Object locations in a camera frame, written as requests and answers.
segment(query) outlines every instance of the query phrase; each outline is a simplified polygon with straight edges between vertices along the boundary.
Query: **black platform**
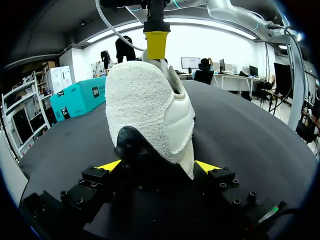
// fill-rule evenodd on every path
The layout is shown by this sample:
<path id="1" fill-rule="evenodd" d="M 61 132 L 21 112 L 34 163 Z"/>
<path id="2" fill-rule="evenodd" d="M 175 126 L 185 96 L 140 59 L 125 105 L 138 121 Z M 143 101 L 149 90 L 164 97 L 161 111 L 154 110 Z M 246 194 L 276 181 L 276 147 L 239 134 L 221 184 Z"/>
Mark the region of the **black platform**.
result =
<path id="1" fill-rule="evenodd" d="M 301 138 L 279 119 L 237 95 L 193 80 L 183 84 L 196 114 L 192 139 L 195 159 L 219 167 L 229 166 L 236 172 L 240 184 L 259 196 L 275 202 L 285 201 L 288 207 L 298 208 L 318 167 L 315 156 Z M 22 171 L 29 178 L 22 198 L 46 190 L 60 199 L 60 192 L 77 184 L 81 172 L 88 166 L 118 160 L 113 149 L 105 104 L 87 115 L 57 123 L 20 161 Z M 189 191 L 179 198 L 185 202 L 172 202 L 169 207 L 159 201 L 151 202 L 154 198 L 157 198 L 154 193 L 138 188 L 121 194 L 114 205 L 122 205 L 122 211 L 105 204 L 84 229 L 113 240 L 143 239 L 149 231 L 165 235 L 166 228 L 192 236 L 192 225 L 201 226 L 201 221 L 190 219 L 202 218 L 201 212 L 205 209 Z M 159 211 L 165 211 L 167 219 L 156 219 Z M 217 222 L 214 217 L 210 216 L 213 223 Z M 275 236 L 289 218 L 283 216 L 270 235 Z M 220 231 L 219 227 L 211 224 L 206 230 Z M 224 239 L 223 232 L 219 236 L 215 239 Z"/>

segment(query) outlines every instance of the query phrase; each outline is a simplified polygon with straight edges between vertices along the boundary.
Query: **computer monitor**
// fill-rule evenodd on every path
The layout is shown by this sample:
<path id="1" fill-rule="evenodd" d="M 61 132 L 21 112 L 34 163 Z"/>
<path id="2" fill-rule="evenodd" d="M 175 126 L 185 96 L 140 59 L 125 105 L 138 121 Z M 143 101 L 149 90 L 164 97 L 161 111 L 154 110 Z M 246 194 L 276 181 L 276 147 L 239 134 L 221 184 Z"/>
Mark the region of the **computer monitor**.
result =
<path id="1" fill-rule="evenodd" d="M 255 66 L 249 66 L 250 69 L 250 75 L 251 76 L 257 76 L 258 77 L 258 68 Z"/>
<path id="2" fill-rule="evenodd" d="M 288 97 L 293 98 L 294 92 L 291 88 L 292 80 L 290 66 L 274 63 L 274 71 L 276 81 L 276 92 L 281 93 L 281 95 L 285 97 L 290 91 Z"/>
<path id="3" fill-rule="evenodd" d="M 182 69 L 198 69 L 200 63 L 200 57 L 181 57 Z"/>
<path id="4" fill-rule="evenodd" d="M 226 70 L 225 60 L 221 59 L 219 63 L 220 63 L 220 73 L 222 73 L 222 71 Z"/>

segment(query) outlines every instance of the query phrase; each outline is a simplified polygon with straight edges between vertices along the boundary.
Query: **screw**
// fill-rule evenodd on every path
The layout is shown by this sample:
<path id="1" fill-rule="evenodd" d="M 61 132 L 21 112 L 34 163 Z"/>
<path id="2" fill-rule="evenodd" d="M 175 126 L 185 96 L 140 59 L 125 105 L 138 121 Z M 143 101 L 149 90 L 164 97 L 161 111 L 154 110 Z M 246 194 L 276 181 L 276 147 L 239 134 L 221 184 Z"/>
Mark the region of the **screw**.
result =
<path id="1" fill-rule="evenodd" d="M 82 198 L 78 198 L 76 200 L 76 204 L 82 204 L 84 202 L 84 200 Z"/>
<path id="2" fill-rule="evenodd" d="M 233 205 L 239 206 L 241 204 L 241 200 L 240 199 L 235 199 L 232 202 Z"/>
<path id="3" fill-rule="evenodd" d="M 61 197 L 65 197 L 67 194 L 68 194 L 68 193 L 67 193 L 66 191 L 61 191 L 61 192 L 60 192 Z"/>
<path id="4" fill-rule="evenodd" d="M 219 186 L 220 186 L 221 188 L 225 188 L 225 187 L 227 186 L 227 184 L 225 184 L 224 182 L 222 182 L 222 183 L 219 184 Z"/>

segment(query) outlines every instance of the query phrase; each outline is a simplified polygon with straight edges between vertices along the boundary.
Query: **ceiling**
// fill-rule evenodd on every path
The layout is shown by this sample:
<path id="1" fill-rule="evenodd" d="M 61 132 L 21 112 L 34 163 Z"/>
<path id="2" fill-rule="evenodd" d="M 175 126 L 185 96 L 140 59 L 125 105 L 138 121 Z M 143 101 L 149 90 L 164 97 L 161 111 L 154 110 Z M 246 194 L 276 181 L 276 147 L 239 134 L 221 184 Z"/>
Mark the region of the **ceiling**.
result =
<path id="1" fill-rule="evenodd" d="M 281 24 L 281 17 L 271 0 L 231 2 L 237 7 L 261 14 L 267 21 Z M 102 8 L 102 11 L 112 25 L 135 20 L 125 8 Z M 212 19 L 202 7 L 179 9 L 169 13 L 171 16 Z M 84 26 L 81 26 L 81 21 L 85 21 Z M 22 32 L 8 63 L 32 56 L 59 54 L 68 45 L 83 44 L 86 39 L 105 29 L 106 26 L 97 13 L 95 0 L 50 0 L 34 15 L 33 21 Z"/>

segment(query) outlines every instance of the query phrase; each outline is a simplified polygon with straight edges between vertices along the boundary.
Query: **cardboard box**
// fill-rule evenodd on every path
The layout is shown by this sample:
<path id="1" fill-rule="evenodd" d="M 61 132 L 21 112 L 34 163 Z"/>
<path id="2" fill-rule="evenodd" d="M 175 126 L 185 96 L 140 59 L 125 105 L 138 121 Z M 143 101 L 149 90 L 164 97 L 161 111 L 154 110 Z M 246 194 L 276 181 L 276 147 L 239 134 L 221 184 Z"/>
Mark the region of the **cardboard box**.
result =
<path id="1" fill-rule="evenodd" d="M 46 69 L 48 71 L 49 69 L 55 68 L 56 63 L 54 61 L 44 62 L 42 67 L 44 67 L 44 69 Z"/>
<path id="2" fill-rule="evenodd" d="M 105 102 L 106 76 L 77 82 L 50 97 L 58 122 L 91 112 Z"/>

